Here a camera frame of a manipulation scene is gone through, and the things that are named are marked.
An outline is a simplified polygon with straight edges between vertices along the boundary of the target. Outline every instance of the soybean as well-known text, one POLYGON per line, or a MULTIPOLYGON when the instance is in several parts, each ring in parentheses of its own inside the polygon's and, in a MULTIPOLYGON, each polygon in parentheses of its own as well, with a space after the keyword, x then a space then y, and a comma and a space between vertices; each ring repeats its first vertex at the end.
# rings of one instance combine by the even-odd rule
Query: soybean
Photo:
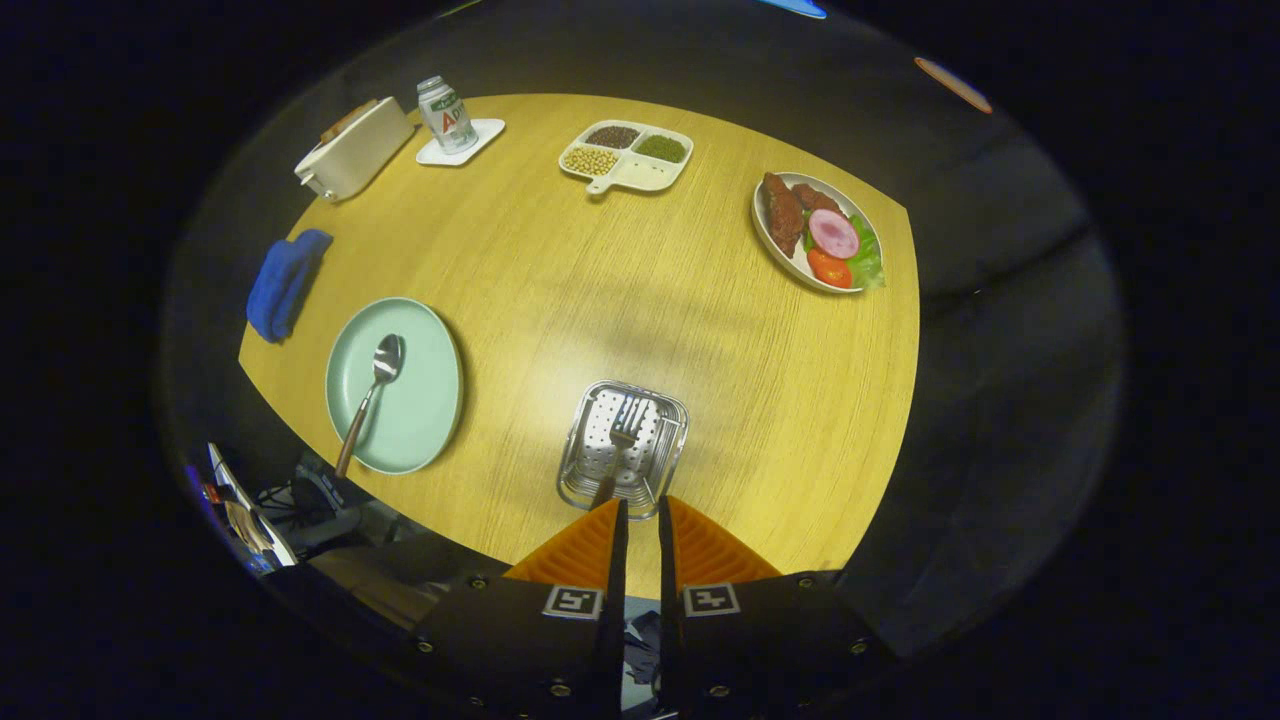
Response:
POLYGON ((595 147, 575 147, 564 155, 564 167, 588 176, 603 176, 608 173, 618 156, 608 150, 595 147))

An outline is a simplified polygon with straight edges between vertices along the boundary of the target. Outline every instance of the blue towel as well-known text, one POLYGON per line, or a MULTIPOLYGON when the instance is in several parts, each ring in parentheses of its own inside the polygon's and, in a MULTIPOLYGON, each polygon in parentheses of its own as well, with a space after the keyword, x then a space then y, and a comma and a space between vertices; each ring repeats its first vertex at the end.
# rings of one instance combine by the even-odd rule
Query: blue towel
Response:
POLYGON ((278 241, 268 251, 248 293, 247 310, 248 323, 262 340, 280 342, 289 337, 312 270, 332 242, 332 234, 310 229, 293 242, 278 241))
POLYGON ((827 17, 827 10, 815 5, 813 0, 760 0, 760 3, 777 5, 778 8, 799 13, 806 18, 818 18, 820 20, 827 17))
POLYGON ((631 666, 627 674, 635 678, 637 685, 653 683, 658 674, 658 660, 662 656, 662 615, 653 610, 631 621, 640 637, 622 633, 622 659, 631 666))

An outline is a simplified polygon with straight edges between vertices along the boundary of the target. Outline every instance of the metal strainer basket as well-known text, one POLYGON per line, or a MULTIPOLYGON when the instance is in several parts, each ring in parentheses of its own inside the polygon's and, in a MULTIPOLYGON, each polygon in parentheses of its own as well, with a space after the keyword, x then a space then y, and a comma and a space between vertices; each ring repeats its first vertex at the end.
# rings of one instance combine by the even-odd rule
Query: metal strainer basket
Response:
POLYGON ((613 496, 627 501, 631 520, 645 520, 658 512, 658 498, 671 487, 689 433, 689 411, 673 397, 617 380, 586 388, 564 442, 556 489, 575 507, 591 506, 595 491, 613 465, 617 448, 609 439, 609 425, 627 395, 649 402, 636 443, 622 451, 617 461, 613 496))

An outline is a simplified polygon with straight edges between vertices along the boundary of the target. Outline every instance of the orange gripper pad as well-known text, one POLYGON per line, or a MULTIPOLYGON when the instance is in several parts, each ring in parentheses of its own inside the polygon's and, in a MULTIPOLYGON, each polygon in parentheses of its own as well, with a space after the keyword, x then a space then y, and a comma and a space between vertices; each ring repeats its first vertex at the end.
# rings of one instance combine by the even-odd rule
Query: orange gripper pad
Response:
POLYGON ((618 502, 618 498, 613 498, 582 515, 503 577, 548 585, 608 588, 618 502))
POLYGON ((777 578, 769 565, 742 541, 682 501, 667 496, 675 543, 676 589, 714 583, 749 583, 777 578))

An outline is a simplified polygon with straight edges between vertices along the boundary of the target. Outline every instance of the spoon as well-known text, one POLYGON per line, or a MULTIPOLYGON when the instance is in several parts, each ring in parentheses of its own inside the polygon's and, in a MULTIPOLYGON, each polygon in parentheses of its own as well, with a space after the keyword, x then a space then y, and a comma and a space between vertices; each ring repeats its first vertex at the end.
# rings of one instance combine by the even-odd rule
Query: spoon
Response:
POLYGON ((387 384, 399 375, 403 356, 404 340, 401 336, 392 333, 378 343, 378 350, 374 351, 374 384, 365 393, 360 410, 356 410, 356 416, 351 420, 351 429, 347 430, 347 439, 342 442, 342 452, 338 454, 338 466, 334 470, 339 478, 347 477, 351 454, 356 451, 356 436, 360 434, 360 427, 365 424, 365 415, 369 413, 369 400, 374 397, 378 386, 387 384))

